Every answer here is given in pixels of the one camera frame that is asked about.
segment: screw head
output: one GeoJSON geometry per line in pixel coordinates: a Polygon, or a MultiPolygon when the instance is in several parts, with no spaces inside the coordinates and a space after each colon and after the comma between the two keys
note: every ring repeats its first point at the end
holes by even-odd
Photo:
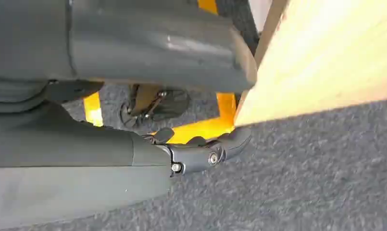
{"type": "Polygon", "coordinates": [[[182,169],[182,166],[180,164],[174,163],[172,164],[171,169],[173,172],[179,172],[182,169]]]}
{"type": "Polygon", "coordinates": [[[159,96],[165,97],[166,96],[166,91],[161,91],[158,93],[159,96]]]}
{"type": "Polygon", "coordinates": [[[217,156],[216,153],[211,153],[210,156],[209,156],[209,163],[211,165],[215,165],[217,163],[217,161],[219,160],[219,157],[217,156]]]}

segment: gray plastic panel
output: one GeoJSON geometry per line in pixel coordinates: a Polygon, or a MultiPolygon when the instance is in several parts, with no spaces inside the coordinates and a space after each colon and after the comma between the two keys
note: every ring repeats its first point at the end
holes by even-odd
{"type": "Polygon", "coordinates": [[[79,78],[242,92],[256,64],[230,20],[174,1],[73,1],[79,78]]]}
{"type": "Polygon", "coordinates": [[[167,193],[170,166],[0,168],[0,229],[72,219],[167,193]]]}
{"type": "Polygon", "coordinates": [[[69,0],[0,0],[0,77],[71,78],[69,0]]]}

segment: gray carpet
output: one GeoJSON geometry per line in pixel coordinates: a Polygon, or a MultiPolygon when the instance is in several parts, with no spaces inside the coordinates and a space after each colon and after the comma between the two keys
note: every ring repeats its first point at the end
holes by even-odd
{"type": "MultiPolygon", "coordinates": [[[[219,11],[234,14],[238,8],[219,11]]],[[[125,89],[104,87],[106,125],[122,127],[118,106],[125,89]]],[[[212,93],[192,92],[192,97],[192,107],[181,118],[140,132],[217,115],[212,93]]],[[[66,108],[84,119],[81,102],[66,108]]],[[[168,195],[88,218],[14,230],[387,230],[387,102],[262,123],[252,131],[243,155],[173,179],[168,195]]]]}

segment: yellow bar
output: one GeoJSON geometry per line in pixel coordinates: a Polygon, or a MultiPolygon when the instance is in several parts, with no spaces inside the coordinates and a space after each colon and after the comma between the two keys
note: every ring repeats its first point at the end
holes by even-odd
{"type": "Polygon", "coordinates": [[[94,126],[103,126],[103,117],[100,107],[100,95],[98,92],[83,99],[86,121],[94,126]]]}
{"type": "Polygon", "coordinates": [[[199,8],[209,11],[213,14],[218,14],[217,4],[215,0],[198,0],[199,8]]]}
{"type": "Polygon", "coordinates": [[[205,139],[211,139],[224,133],[230,133],[233,129],[234,127],[232,123],[229,125],[220,117],[203,120],[172,128],[175,135],[168,141],[168,143],[187,143],[195,136],[202,136],[205,139]]]}

